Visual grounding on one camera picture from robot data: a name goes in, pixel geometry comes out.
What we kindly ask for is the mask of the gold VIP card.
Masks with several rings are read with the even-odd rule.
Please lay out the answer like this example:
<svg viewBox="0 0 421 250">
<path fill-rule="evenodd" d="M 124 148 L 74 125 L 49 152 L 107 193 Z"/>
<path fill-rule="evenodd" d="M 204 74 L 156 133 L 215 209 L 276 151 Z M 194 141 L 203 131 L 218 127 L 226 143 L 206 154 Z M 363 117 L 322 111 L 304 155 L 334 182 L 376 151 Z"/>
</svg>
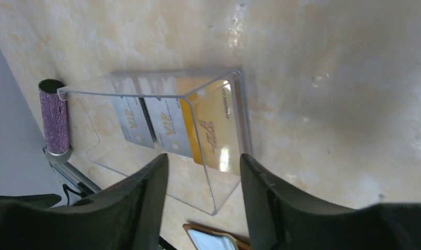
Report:
<svg viewBox="0 0 421 250">
<path fill-rule="evenodd" d="M 214 81 L 179 102 L 194 162 L 240 175 L 240 149 L 229 81 Z"/>
</svg>

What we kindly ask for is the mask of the brown leather card holder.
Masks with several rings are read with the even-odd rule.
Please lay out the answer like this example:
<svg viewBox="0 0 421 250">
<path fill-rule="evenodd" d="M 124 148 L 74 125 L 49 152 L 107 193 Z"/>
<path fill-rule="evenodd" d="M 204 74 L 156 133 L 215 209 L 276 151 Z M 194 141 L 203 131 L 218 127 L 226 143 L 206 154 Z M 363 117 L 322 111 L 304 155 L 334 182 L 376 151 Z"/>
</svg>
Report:
<svg viewBox="0 0 421 250">
<path fill-rule="evenodd" d="M 223 231 L 213 231 L 193 224 L 183 224 L 183 229 L 197 250 L 251 250 L 251 246 Z"/>
</svg>

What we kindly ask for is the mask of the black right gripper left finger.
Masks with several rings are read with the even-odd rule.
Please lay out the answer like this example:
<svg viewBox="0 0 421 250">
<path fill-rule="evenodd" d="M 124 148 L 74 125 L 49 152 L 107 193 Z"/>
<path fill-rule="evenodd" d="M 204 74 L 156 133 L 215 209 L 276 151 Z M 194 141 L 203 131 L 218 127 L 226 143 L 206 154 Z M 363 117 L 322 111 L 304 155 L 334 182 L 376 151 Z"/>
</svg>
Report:
<svg viewBox="0 0 421 250">
<path fill-rule="evenodd" d="M 0 249 L 157 249 L 169 177 L 160 154 L 70 206 L 0 202 Z"/>
</svg>

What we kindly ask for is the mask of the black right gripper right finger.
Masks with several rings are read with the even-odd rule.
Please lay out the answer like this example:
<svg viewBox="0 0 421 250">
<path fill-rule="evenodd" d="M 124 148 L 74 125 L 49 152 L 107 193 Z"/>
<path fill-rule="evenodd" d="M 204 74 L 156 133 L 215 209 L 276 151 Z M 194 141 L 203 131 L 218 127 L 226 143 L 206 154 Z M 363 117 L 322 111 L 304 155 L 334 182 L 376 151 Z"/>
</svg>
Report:
<svg viewBox="0 0 421 250">
<path fill-rule="evenodd" d="M 421 203 L 352 209 L 317 198 L 240 156 L 252 249 L 421 249 Z"/>
</svg>

